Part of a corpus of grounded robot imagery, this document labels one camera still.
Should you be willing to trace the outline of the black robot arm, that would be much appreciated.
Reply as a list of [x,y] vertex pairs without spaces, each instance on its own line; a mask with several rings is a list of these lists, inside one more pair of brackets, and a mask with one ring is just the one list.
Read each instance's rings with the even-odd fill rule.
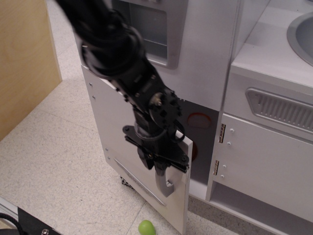
[[163,176],[168,167],[186,172],[188,156],[180,149],[184,132],[178,121],[179,99],[148,61],[143,40],[117,11],[102,0],[60,0],[74,32],[82,40],[81,53],[88,69],[109,81],[130,103],[134,126],[125,126],[126,141],[137,147],[147,169]]

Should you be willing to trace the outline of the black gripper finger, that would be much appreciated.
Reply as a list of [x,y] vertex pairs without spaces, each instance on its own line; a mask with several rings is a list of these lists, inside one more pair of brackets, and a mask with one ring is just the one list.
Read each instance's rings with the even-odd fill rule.
[[170,166],[168,162],[156,162],[156,174],[157,176],[164,176],[166,169]]
[[154,160],[153,157],[150,156],[150,152],[142,147],[138,147],[137,152],[144,166],[148,170],[151,170],[154,167]]

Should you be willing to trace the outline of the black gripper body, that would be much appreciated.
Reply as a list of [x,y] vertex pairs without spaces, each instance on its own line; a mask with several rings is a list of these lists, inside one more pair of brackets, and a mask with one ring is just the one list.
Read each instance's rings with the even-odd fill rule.
[[170,133],[162,131],[158,135],[151,135],[144,132],[138,126],[124,126],[123,133],[125,140],[135,145],[137,148],[142,147],[150,152],[150,156],[154,160],[154,168],[156,162],[168,162],[169,167],[186,172],[189,168],[189,157],[184,153],[179,144],[184,140],[185,135],[177,137],[179,131]]

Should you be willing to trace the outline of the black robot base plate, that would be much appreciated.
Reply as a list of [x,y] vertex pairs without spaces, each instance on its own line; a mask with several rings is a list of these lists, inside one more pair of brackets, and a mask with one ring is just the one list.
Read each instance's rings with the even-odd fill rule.
[[19,220],[0,213],[0,218],[6,219],[15,225],[15,229],[1,229],[1,235],[61,235],[56,229],[45,224],[33,215],[18,207]]

